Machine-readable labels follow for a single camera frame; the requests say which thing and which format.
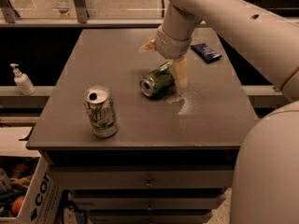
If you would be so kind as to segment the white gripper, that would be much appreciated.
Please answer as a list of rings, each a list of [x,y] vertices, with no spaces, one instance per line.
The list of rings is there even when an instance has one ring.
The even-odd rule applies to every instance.
[[[171,38],[160,25],[154,39],[151,39],[139,48],[139,52],[157,50],[166,59],[175,59],[171,64],[171,72],[178,89],[188,85],[188,61],[184,56],[192,39],[176,40]]]

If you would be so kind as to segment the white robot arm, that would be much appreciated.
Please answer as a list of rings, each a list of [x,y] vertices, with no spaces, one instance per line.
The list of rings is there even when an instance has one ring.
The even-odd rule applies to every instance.
[[[261,119],[235,163],[231,224],[299,224],[299,26],[244,0],[168,0],[144,49],[182,61],[205,21],[289,100]]]

